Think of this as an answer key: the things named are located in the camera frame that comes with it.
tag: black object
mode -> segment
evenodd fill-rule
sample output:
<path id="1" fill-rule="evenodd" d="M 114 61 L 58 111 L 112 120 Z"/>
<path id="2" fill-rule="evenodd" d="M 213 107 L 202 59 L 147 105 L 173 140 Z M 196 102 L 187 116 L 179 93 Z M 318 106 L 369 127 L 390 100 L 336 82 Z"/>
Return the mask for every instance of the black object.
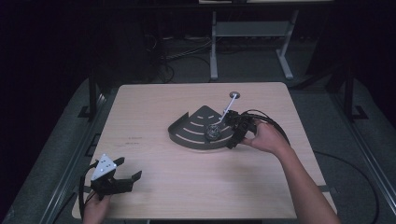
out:
<path id="1" fill-rule="evenodd" d="M 117 166 L 123 164 L 124 158 L 119 158 L 114 161 Z M 142 171 L 137 172 L 132 175 L 130 179 L 120 179 L 117 180 L 113 176 L 116 170 L 99 177 L 98 179 L 91 181 L 91 188 L 99 195 L 99 200 L 105 197 L 105 195 L 120 194 L 125 192 L 131 192 L 134 182 L 140 179 Z"/>
<path id="2" fill-rule="evenodd" d="M 283 135 L 283 137 L 285 137 L 286 141 L 288 141 L 288 143 L 290 144 L 289 139 L 283 129 L 273 119 L 270 119 L 264 113 L 262 113 L 262 115 L 249 114 L 249 111 L 256 111 L 262 113 L 259 110 L 248 110 L 239 115 L 238 112 L 229 110 L 225 115 L 225 125 L 231 126 L 234 131 L 233 136 L 227 142 L 227 148 L 231 149 L 241 143 L 248 131 L 251 131 L 253 133 L 257 132 L 256 125 L 254 124 L 254 119 L 261 119 L 274 125 L 274 127 Z"/>
<path id="3" fill-rule="evenodd" d="M 209 141 L 216 141 L 221 137 L 221 129 L 217 124 L 209 124 L 205 127 L 205 138 Z"/>
<path id="4" fill-rule="evenodd" d="M 122 165 L 125 161 L 125 158 L 121 157 L 113 162 L 118 166 Z M 78 205 L 79 205 L 79 212 L 81 214 L 81 219 L 84 218 L 84 209 L 85 203 L 83 201 L 83 194 L 84 194 L 84 182 L 85 176 L 91 168 L 96 168 L 102 160 L 96 161 L 95 163 L 91 164 L 88 169 L 84 172 L 84 175 L 80 177 L 79 186 L 78 186 Z M 136 174 L 132 175 L 129 179 L 121 179 L 117 180 L 114 178 L 114 174 L 116 173 L 116 169 L 113 170 L 105 175 L 102 175 L 94 180 L 91 181 L 91 188 L 95 191 L 96 194 L 99 195 L 99 200 L 105 197 L 105 195 L 111 194 L 120 194 L 125 192 L 131 192 L 134 186 L 134 182 L 140 179 L 142 175 L 142 171 L 137 172 Z"/>
<path id="5" fill-rule="evenodd" d="M 227 140 L 233 135 L 230 127 L 219 122 L 221 115 L 204 105 L 189 117 L 189 113 L 171 124 L 168 128 L 169 138 L 183 147 L 194 149 L 216 149 L 225 147 Z M 206 127 L 216 124 L 220 128 L 220 137 L 210 139 Z"/>

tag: finger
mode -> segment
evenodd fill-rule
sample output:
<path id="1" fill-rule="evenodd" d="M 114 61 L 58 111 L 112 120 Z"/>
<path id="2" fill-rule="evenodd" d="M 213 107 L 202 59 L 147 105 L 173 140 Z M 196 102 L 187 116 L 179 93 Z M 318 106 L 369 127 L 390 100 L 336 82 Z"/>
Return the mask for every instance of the finger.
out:
<path id="1" fill-rule="evenodd" d="M 250 146 L 250 147 L 251 147 L 251 141 L 252 141 L 252 139 L 244 138 L 244 139 L 242 139 L 241 144 L 242 144 L 242 145 L 247 145 L 247 146 Z"/>
<path id="2" fill-rule="evenodd" d="M 263 123 L 260 119 L 253 119 L 253 122 L 256 126 L 258 126 L 259 124 Z"/>
<path id="3" fill-rule="evenodd" d="M 110 194 L 110 195 L 105 195 L 105 197 L 103 197 L 102 201 L 109 202 L 110 199 L 111 199 L 111 196 L 112 196 L 112 194 Z"/>

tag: wrist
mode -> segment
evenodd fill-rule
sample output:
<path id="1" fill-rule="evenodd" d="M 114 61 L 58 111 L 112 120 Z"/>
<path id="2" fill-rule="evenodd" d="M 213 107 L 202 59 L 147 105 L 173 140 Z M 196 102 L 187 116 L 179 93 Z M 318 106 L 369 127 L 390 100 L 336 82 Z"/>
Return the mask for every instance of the wrist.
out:
<path id="1" fill-rule="evenodd" d="M 102 221 L 100 221 L 101 218 L 97 217 L 84 217 L 82 219 L 82 224 L 101 224 Z"/>
<path id="2" fill-rule="evenodd" d="M 277 157 L 278 160 L 283 161 L 286 160 L 287 157 L 294 153 L 294 149 L 291 146 L 286 145 L 283 147 L 279 147 L 274 151 L 274 155 Z"/>

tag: human hand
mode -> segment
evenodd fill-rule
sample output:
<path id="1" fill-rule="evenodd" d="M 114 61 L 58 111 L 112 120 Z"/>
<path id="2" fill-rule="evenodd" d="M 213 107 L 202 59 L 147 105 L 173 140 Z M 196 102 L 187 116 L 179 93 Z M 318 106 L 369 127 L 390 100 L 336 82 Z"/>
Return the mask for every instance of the human hand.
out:
<path id="1" fill-rule="evenodd" d="M 259 119 L 254 119 L 254 124 L 257 127 L 256 136 L 251 139 L 244 138 L 242 144 L 270 152 L 276 156 L 281 149 L 290 148 L 289 143 L 273 125 Z"/>
<path id="2" fill-rule="evenodd" d="M 106 195 L 102 201 L 99 201 L 99 195 L 91 191 L 85 202 L 83 224 L 102 223 L 110 208 L 110 199 L 111 195 Z"/>

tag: metal frame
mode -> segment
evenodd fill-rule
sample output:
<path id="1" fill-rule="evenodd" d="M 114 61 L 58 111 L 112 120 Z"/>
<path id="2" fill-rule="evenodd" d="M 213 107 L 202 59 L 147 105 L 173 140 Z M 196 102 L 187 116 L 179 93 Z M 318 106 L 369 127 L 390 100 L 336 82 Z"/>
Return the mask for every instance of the metal frame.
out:
<path id="1" fill-rule="evenodd" d="M 93 121 L 96 112 L 97 112 L 97 103 L 96 103 L 96 83 L 94 74 L 91 73 L 88 77 L 88 86 L 90 92 L 90 106 L 83 106 L 79 111 L 78 117 L 79 118 L 88 118 L 88 122 Z"/>
<path id="2" fill-rule="evenodd" d="M 103 112 L 103 106 L 106 103 L 106 98 L 104 95 L 100 95 L 95 101 L 97 105 L 97 110 L 95 114 L 92 114 L 92 121 L 88 122 L 88 125 L 84 131 L 84 134 L 81 136 L 78 145 L 73 151 L 72 157 L 70 158 L 69 163 L 64 169 L 64 173 L 61 176 L 61 179 L 58 182 L 58 185 L 55 187 L 55 190 L 50 195 L 49 204 L 42 215 L 42 218 L 39 223 L 53 223 L 56 218 L 57 213 L 61 209 L 61 203 L 66 196 L 67 189 L 71 186 L 71 180 L 74 178 L 73 171 L 77 166 L 77 163 L 83 154 L 85 153 L 85 148 L 90 144 L 89 138 L 94 135 L 94 128 L 96 125 L 96 121 L 99 119 L 100 114 Z"/>
<path id="3" fill-rule="evenodd" d="M 210 79 L 219 78 L 218 62 L 216 57 L 216 42 L 218 36 L 284 36 L 285 41 L 281 49 L 276 50 L 280 66 L 286 79 L 293 79 L 286 51 L 289 46 L 294 24 L 297 21 L 299 10 L 293 10 L 289 21 L 217 21 L 216 11 L 212 18 L 212 49 L 210 52 Z"/>

